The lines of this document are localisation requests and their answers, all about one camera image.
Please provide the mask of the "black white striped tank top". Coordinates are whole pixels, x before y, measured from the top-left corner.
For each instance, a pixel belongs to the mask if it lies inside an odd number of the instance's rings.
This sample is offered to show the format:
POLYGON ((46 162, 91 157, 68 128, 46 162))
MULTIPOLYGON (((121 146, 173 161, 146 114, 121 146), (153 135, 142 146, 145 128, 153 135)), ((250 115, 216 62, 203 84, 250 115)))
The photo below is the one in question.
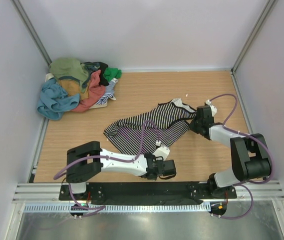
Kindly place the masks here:
POLYGON ((156 141, 170 147, 188 131, 187 121, 195 116, 194 108, 175 98, 148 112, 113 122, 104 135, 122 154, 150 153, 155 151, 156 141))

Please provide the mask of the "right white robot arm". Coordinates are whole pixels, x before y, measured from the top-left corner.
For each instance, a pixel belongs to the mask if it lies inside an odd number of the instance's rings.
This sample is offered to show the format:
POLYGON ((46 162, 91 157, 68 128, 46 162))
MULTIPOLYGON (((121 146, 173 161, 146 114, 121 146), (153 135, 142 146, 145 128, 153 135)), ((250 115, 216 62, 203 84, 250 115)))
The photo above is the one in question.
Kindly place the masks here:
POLYGON ((207 192, 213 198, 222 198, 236 184, 263 178, 272 174, 272 160, 262 134, 247 134, 227 128, 214 120, 214 108, 197 107, 190 130, 204 138, 230 148, 231 166, 213 173, 207 180, 207 192))

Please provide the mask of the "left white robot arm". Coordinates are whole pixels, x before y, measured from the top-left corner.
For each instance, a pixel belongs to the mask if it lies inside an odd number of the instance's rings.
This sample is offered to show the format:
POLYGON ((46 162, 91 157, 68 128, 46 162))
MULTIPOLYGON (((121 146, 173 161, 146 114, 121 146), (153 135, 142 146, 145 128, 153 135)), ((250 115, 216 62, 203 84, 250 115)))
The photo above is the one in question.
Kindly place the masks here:
POLYGON ((117 172, 156 180, 175 177, 173 160, 167 160, 168 147, 158 145, 153 153, 127 155, 100 148, 98 141, 88 142, 67 152, 66 182, 75 199, 82 200, 88 194, 86 182, 101 172, 117 172))

